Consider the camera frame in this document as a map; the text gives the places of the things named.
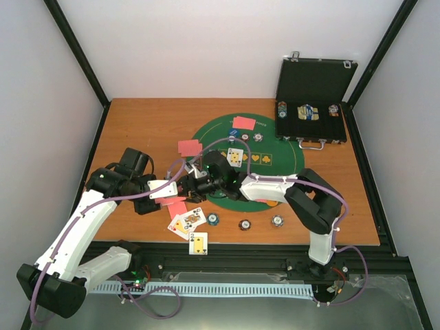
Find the blue 50 chip stack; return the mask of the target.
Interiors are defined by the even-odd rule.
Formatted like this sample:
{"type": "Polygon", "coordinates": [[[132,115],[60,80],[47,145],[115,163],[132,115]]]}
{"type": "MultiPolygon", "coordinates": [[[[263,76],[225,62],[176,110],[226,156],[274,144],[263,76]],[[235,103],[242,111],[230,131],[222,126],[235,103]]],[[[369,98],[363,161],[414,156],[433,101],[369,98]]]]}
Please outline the blue 50 chip stack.
{"type": "Polygon", "coordinates": [[[206,216],[206,221],[209,226],[217,226],[219,224],[219,216],[216,213],[210,213],[206,216]]]}

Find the two of hearts card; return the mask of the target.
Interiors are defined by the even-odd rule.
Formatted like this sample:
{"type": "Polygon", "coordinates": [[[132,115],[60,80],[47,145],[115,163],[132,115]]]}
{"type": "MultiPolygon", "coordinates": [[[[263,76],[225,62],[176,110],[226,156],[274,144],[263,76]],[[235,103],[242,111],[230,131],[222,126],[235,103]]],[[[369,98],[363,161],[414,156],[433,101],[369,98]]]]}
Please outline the two of hearts card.
{"type": "Polygon", "coordinates": [[[168,225],[168,229],[182,239],[188,240],[190,233],[195,231],[195,226],[181,215],[176,215],[168,225]]]}

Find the two of spades card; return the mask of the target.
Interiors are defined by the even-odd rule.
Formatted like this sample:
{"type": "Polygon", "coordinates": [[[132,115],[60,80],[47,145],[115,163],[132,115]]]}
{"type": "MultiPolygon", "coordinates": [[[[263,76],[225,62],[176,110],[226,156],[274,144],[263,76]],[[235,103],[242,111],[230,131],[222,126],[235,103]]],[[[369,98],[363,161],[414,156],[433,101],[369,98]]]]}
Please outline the two of spades card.
{"type": "Polygon", "coordinates": [[[208,254],[208,233],[191,232],[189,236],[189,255],[208,254]]]}

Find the spade card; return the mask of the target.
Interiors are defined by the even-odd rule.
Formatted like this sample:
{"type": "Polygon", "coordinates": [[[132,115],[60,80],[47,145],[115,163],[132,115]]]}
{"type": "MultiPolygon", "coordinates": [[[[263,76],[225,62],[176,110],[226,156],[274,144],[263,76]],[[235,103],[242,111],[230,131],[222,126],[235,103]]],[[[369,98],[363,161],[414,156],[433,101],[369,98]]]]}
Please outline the spade card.
{"type": "Polygon", "coordinates": [[[240,168],[243,162],[243,149],[229,148],[226,158],[231,167],[240,168]]]}

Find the brown 100 chip stack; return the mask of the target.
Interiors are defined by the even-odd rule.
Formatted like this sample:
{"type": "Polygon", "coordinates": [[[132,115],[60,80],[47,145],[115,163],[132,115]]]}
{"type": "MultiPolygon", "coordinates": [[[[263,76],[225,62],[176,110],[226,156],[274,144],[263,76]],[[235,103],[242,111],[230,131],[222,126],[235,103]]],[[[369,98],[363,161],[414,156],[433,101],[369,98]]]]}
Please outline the brown 100 chip stack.
{"type": "Polygon", "coordinates": [[[247,219],[244,219],[244,220],[241,220],[239,222],[239,229],[243,230],[243,231],[246,231],[246,230],[249,230],[251,228],[251,225],[252,224],[247,219]]]}

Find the blue orange 10 chip stack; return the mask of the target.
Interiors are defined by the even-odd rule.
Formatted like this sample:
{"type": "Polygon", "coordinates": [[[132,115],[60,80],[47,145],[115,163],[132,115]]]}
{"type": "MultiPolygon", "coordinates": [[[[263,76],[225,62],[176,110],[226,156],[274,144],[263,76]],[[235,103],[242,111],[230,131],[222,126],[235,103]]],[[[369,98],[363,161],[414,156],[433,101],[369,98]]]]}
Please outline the blue orange 10 chip stack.
{"type": "Polygon", "coordinates": [[[272,225],[279,228],[284,224],[284,219],[280,215],[274,215],[272,217],[272,225]]]}

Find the blue orange chips top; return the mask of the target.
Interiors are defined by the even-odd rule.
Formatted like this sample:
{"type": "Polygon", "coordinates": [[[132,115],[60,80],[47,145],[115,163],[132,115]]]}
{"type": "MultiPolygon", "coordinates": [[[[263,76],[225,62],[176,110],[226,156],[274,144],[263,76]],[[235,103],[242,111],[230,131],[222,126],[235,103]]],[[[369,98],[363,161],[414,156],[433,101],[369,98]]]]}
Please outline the blue orange chips top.
{"type": "Polygon", "coordinates": [[[255,133],[253,135],[254,141],[255,142],[262,142],[263,141],[263,135],[260,133],[255,133]]]}

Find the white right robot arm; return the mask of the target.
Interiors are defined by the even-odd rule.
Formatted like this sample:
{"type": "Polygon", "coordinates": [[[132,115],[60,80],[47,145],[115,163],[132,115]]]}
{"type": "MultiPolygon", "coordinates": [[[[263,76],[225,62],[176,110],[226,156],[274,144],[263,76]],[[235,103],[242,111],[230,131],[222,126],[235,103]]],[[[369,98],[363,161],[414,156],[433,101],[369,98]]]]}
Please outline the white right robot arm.
{"type": "Polygon", "coordinates": [[[321,265],[336,252],[338,222],[348,210],[342,195],[310,168],[288,176],[270,176],[240,171],[225,156],[210,151],[203,156],[207,173],[194,162],[186,165],[187,175],[177,180],[178,195],[200,203],[209,194],[221,192],[233,201],[270,200],[290,206],[310,233],[309,258],[321,265]]]}

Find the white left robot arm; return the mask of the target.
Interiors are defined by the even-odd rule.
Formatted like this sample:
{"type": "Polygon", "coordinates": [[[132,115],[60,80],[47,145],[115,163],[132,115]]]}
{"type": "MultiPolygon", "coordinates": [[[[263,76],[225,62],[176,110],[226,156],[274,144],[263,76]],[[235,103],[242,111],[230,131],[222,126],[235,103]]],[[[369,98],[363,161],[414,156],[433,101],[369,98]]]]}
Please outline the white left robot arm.
{"type": "Polygon", "coordinates": [[[127,148],[119,162],[95,170],[53,244],[35,264],[20,266],[16,277],[30,300],[32,321],[38,306],[69,318],[86,295],[108,278],[122,272],[133,277],[142,271],[140,248],[123,240],[86,263],[81,260],[101,225],[120,204],[120,197],[149,191],[147,183],[156,176],[144,170],[153,164],[149,155],[127,148]]]}

